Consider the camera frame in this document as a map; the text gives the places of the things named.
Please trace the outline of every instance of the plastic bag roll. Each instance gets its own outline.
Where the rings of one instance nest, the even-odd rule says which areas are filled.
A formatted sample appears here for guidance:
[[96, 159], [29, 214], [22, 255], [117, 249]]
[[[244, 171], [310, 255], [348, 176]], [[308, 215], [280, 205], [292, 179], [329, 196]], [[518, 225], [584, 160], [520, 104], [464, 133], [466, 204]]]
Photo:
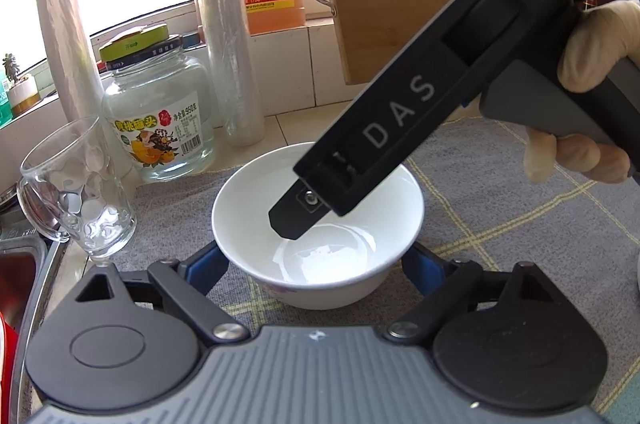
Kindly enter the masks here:
[[212, 79], [230, 144], [264, 137], [264, 116], [249, 54], [244, 0], [198, 0]]
[[[101, 115], [104, 89], [82, 26], [78, 0], [36, 0], [36, 4], [49, 70], [66, 120]], [[111, 127], [101, 119], [116, 173], [122, 178], [132, 162]]]

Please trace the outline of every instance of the potted plant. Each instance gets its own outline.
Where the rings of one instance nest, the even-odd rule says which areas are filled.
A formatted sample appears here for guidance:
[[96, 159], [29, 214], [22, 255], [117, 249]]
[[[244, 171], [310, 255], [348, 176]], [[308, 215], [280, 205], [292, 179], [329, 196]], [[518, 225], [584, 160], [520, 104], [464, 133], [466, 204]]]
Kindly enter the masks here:
[[9, 99], [11, 112], [15, 118], [39, 102], [38, 85], [31, 74], [20, 74], [20, 67], [13, 54], [5, 54], [2, 64], [10, 84], [6, 96]]

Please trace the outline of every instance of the beige glove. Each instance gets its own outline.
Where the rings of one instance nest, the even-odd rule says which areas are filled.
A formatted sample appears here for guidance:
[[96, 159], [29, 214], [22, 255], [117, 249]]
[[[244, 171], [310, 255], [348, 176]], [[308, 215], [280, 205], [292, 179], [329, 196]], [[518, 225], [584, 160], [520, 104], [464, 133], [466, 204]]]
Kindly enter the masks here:
[[[621, 0], [584, 14], [564, 48], [558, 78], [567, 90], [586, 92], [625, 56], [640, 67], [640, 6]], [[556, 161], [592, 180], [617, 184], [626, 179], [630, 161], [620, 148], [596, 144], [580, 134], [557, 138], [532, 128], [527, 134], [524, 169], [532, 182], [545, 181]]]

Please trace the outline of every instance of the jar lid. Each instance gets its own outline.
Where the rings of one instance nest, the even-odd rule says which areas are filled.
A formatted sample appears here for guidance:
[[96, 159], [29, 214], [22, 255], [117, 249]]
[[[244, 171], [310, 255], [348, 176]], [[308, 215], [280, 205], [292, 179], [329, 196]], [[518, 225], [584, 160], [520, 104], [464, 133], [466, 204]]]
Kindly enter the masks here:
[[166, 23], [151, 27], [133, 27], [112, 38], [106, 45], [100, 47], [100, 58], [105, 63], [122, 59], [129, 54], [140, 52], [169, 37]]
[[123, 58], [113, 61], [107, 61], [107, 70], [119, 70], [120, 68], [129, 67], [149, 58], [153, 58], [155, 56], [159, 56], [160, 54], [165, 54], [166, 52], [180, 48], [181, 46], [182, 36], [174, 34], [173, 36], [169, 36], [169, 39], [167, 40], [156, 43], [155, 45], [151, 45], [150, 47], [139, 50], [137, 52], [128, 54]]

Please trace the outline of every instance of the bowl rim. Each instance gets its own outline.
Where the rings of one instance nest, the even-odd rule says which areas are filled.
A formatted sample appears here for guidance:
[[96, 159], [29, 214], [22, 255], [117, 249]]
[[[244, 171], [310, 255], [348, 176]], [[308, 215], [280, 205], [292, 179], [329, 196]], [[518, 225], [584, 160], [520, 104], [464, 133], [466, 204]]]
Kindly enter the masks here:
[[231, 180], [236, 175], [240, 174], [245, 168], [247, 168], [248, 166], [250, 166], [252, 164], [255, 164], [259, 160], [267, 158], [268, 156], [270, 156], [270, 155], [272, 155], [274, 153], [282, 152], [283, 150], [287, 150], [287, 149], [295, 148], [295, 147], [311, 147], [313, 144], [314, 144], [313, 142], [300, 142], [300, 143], [297, 143], [297, 144], [290, 144], [289, 146], [282, 146], [280, 148], [276, 148], [276, 149], [271, 150], [271, 151], [269, 151], [267, 153], [264, 153], [264, 154], [260, 155], [259, 157], [256, 157], [255, 159], [252, 159], [251, 161], [247, 162], [240, 169], [237, 169], [225, 181], [225, 183], [220, 188], [220, 191], [216, 195], [216, 199], [213, 202], [213, 207], [211, 208], [211, 228], [213, 229], [213, 237], [214, 237], [216, 243], [218, 244], [218, 247], [220, 248], [220, 251], [222, 251], [222, 254], [224, 254], [226, 256], [226, 258], [231, 263], [233, 263], [236, 267], [238, 267], [238, 269], [243, 271], [245, 274], [248, 274], [249, 276], [251, 276], [251, 277], [253, 277], [253, 278], [255, 278], [255, 279], [257, 279], [257, 280], [259, 280], [261, 282], [267, 283], [269, 285], [283, 287], [283, 288], [287, 288], [287, 289], [290, 289], [290, 290], [326, 290], [326, 289], [334, 289], [334, 288], [338, 288], [338, 287], [341, 287], [341, 286], [352, 285], [354, 283], [358, 283], [358, 282], [361, 282], [363, 280], [369, 279], [372, 276], [375, 276], [376, 274], [382, 272], [386, 268], [391, 267], [396, 261], [398, 261], [400, 258], [402, 258], [402, 256], [407, 252], [407, 250], [414, 244], [415, 239], [418, 237], [418, 234], [420, 233], [420, 229], [422, 228], [422, 223], [424, 221], [424, 194], [422, 192], [422, 189], [420, 188], [420, 184], [418, 184], [418, 181], [415, 179], [414, 175], [406, 168], [406, 166], [404, 164], [401, 164], [401, 165], [398, 166], [398, 168], [393, 170], [391, 173], [394, 173], [399, 168], [402, 169], [402, 171], [409, 178], [409, 180], [412, 183], [412, 185], [420, 193], [420, 197], [422, 198], [422, 202], [420, 202], [420, 216], [418, 218], [418, 223], [416, 224], [416, 227], [415, 227], [415, 230], [414, 230], [414, 234], [412, 234], [412, 237], [409, 239], [409, 243], [406, 246], [404, 246], [404, 248], [402, 248], [402, 249], [399, 248], [398, 251], [396, 251], [395, 253], [392, 253], [388, 258], [386, 258], [386, 260], [382, 261], [380, 264], [378, 264], [374, 268], [369, 269], [366, 272], [363, 272], [361, 274], [358, 274], [357, 276], [352, 276], [350, 278], [345, 278], [345, 279], [340, 280], [340, 281], [327, 282], [327, 283], [313, 283], [313, 284], [309, 284], [309, 283], [297, 284], [297, 283], [284, 281], [284, 280], [278, 280], [278, 279], [274, 279], [274, 278], [265, 276], [264, 274], [260, 273], [257, 270], [254, 270], [254, 269], [248, 270], [247, 267], [245, 267], [244, 265], [239, 264], [238, 261], [235, 260], [234, 257], [230, 256], [230, 253], [228, 253], [224, 249], [223, 245], [220, 244], [220, 241], [218, 240], [218, 234], [216, 232], [216, 226], [215, 226], [215, 223], [214, 223], [214, 214], [216, 212], [216, 206], [218, 205], [218, 199], [220, 198], [222, 192], [227, 187], [229, 182], [231, 182]]

